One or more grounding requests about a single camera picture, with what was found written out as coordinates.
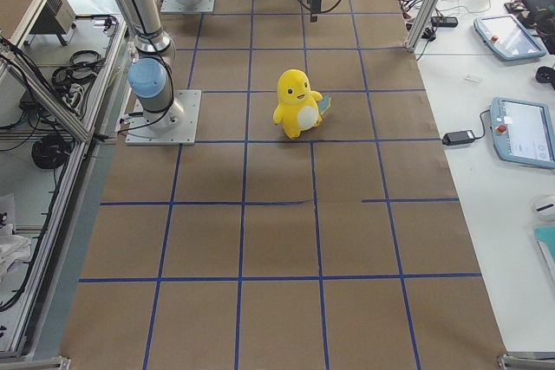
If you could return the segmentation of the yellow plush penguin toy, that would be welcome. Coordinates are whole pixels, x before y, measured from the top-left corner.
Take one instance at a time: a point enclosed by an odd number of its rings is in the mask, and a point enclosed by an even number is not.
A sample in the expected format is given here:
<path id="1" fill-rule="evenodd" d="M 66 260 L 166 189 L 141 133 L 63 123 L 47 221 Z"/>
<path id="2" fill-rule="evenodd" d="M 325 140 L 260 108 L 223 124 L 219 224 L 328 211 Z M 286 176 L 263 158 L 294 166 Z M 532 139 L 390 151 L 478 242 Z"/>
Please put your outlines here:
<path id="1" fill-rule="evenodd" d="M 293 140 L 302 132 L 318 127 L 331 106 L 331 97 L 312 90 L 305 72 L 284 71 L 277 82 L 277 106 L 272 119 Z"/>

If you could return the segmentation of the far blue teach pendant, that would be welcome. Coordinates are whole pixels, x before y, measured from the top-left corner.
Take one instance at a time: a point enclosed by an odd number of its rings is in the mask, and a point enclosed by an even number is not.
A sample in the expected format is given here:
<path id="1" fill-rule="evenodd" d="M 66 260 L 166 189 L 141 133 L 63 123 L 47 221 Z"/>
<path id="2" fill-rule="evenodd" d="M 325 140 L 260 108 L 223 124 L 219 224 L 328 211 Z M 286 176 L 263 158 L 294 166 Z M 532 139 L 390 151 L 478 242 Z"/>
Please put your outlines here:
<path id="1" fill-rule="evenodd" d="M 475 18 L 473 28 L 501 60 L 535 59 L 547 54 L 543 43 L 513 15 Z"/>

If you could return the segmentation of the blue teach pendant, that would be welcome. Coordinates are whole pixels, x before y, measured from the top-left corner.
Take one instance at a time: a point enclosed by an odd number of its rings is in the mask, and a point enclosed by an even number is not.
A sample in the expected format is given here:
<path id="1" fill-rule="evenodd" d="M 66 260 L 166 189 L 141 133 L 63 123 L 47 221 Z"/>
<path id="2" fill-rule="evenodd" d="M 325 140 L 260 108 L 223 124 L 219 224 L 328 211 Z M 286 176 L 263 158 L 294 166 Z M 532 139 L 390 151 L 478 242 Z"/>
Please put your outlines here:
<path id="1" fill-rule="evenodd" d="M 554 169 L 554 127 L 546 104 L 495 97 L 490 119 L 493 148 L 501 160 Z"/>
<path id="2" fill-rule="evenodd" d="M 473 28 L 501 60 L 535 59 L 547 54 L 543 43 L 513 15 L 475 18 Z"/>

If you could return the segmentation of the black power adapter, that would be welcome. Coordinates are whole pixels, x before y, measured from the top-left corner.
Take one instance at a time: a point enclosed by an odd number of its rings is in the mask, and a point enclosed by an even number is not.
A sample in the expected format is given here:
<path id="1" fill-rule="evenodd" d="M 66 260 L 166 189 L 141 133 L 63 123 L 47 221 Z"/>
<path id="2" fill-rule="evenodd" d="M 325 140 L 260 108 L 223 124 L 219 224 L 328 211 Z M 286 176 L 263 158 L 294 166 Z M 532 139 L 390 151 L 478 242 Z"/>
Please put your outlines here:
<path id="1" fill-rule="evenodd" d="M 476 141 L 476 136 L 472 130 L 447 132 L 441 138 L 441 143 L 444 146 L 460 146 L 471 144 L 474 141 Z"/>

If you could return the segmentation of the grey electronics box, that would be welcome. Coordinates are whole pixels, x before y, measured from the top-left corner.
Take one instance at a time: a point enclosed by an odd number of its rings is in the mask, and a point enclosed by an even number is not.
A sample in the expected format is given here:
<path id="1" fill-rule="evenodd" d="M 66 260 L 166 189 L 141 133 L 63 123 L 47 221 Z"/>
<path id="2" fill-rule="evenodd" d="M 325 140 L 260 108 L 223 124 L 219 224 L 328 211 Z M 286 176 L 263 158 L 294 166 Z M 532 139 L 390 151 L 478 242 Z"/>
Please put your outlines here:
<path id="1" fill-rule="evenodd" d="M 76 27 L 75 19 L 68 0 L 47 0 L 29 34 L 56 36 L 62 46 L 67 46 Z"/>

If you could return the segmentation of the near blue teach pendant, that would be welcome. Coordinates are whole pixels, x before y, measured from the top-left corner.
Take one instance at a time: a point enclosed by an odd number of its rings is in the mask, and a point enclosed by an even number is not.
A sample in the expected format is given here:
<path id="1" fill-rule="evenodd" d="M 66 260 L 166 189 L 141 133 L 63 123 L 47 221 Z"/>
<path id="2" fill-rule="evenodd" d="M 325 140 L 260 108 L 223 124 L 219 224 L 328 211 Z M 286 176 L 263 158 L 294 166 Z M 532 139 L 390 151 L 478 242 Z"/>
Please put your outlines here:
<path id="1" fill-rule="evenodd" d="M 554 169 L 554 127 L 546 104 L 495 97 L 490 119 L 493 148 L 501 160 Z"/>

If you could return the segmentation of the crumpled white cloth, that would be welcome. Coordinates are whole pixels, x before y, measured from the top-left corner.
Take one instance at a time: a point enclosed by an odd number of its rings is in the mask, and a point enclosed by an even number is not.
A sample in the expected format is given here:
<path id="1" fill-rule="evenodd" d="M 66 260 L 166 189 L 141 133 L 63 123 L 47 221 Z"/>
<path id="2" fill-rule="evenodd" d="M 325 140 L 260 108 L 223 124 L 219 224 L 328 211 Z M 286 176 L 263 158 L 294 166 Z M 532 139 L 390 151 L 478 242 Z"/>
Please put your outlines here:
<path id="1" fill-rule="evenodd" d="M 13 193 L 1 197 L 1 280 L 31 259 L 31 238 L 16 234 Z"/>

